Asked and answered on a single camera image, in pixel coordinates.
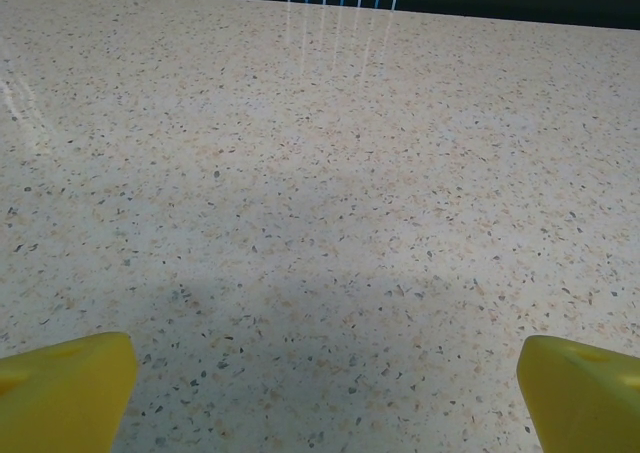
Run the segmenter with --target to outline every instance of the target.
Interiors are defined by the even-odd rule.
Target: quartz countertop
[[[0,355],[123,330],[114,452],[535,452],[549,334],[640,354],[640,33],[0,0]]]

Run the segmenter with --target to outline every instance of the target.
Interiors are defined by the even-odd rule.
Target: speckled countertop
[[[0,354],[129,332],[114,452],[534,452],[525,337],[640,354],[640,33],[0,17]]]

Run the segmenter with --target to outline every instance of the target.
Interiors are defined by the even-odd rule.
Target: table surface
[[[551,334],[640,354],[640,33],[0,0],[0,354],[107,330],[114,452],[533,452]]]

